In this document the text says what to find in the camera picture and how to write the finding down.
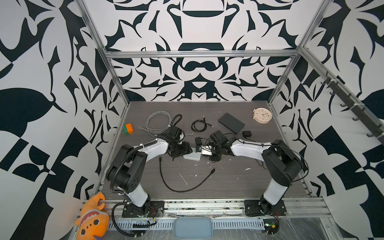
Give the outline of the white network switch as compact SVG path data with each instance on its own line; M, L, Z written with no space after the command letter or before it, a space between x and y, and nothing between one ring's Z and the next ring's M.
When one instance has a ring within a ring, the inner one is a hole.
M192 152L187 155L183 155L186 160L199 161L201 159L201 153Z

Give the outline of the black power adapter with cable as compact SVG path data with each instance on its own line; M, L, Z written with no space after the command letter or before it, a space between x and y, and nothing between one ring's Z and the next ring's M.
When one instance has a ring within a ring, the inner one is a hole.
M195 137L195 143L196 143L196 152L197 153L201 153L202 155L204 156L208 156L210 161L213 162L213 163L216 163L216 162L219 162L221 158L211 158L211 147L210 147L210 143L211 143L211 139L208 138L208 139L205 139L205 138L201 138L201 137Z

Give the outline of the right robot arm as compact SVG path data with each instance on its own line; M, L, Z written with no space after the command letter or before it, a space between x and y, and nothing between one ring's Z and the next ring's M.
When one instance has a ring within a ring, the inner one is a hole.
M228 139L221 131L210 135L210 159L220 161L222 155L247 157L265 163L271 181L261 197L261 204L278 204L304 167L304 163L283 141L256 143L238 138Z

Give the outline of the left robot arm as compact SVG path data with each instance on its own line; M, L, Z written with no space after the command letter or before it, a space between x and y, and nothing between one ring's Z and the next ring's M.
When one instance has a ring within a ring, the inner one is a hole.
M190 154L192 148L184 141L185 132L176 126L151 142L137 146L123 145L110 164L106 180L113 194L123 196L136 207L143 207L150 200L141 186L146 163L164 154L173 158Z

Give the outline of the orange green toy block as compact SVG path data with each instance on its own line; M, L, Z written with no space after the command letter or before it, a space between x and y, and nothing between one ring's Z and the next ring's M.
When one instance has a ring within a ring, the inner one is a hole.
M132 126L132 124L126 124L123 126L123 130L124 130L124 133L126 135L131 135L134 133L134 128Z

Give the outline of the grey blue cushion pad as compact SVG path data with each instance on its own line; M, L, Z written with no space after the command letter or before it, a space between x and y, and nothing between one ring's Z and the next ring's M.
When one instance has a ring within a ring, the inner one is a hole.
M173 226L173 235L179 240L209 240L213 231L211 219L202 217L181 217Z

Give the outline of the orange plush fish toy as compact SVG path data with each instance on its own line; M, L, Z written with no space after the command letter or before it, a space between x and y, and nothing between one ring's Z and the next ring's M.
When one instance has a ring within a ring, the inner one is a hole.
M75 222L75 226L79 227L77 240L101 240L107 232L110 218L103 211L105 203L99 205L100 200L105 200L102 192L91 197L83 206L81 216Z

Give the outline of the black flat switch box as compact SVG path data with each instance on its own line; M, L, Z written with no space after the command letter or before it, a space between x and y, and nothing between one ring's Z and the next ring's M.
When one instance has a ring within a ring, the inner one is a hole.
M218 122L234 134L238 134L245 127L245 124L243 122L236 119L229 113L225 113L222 117L220 117Z

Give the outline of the black wall hook rail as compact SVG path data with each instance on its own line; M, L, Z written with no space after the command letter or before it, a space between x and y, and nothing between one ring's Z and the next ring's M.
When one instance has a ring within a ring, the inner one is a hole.
M322 86L329 87L330 95L337 96L342 101L341 108L355 115L353 121L361 122L370 131L367 134L368 138L376 138L381 145L384 145L384 123L341 80L334 78L328 71L325 76Z

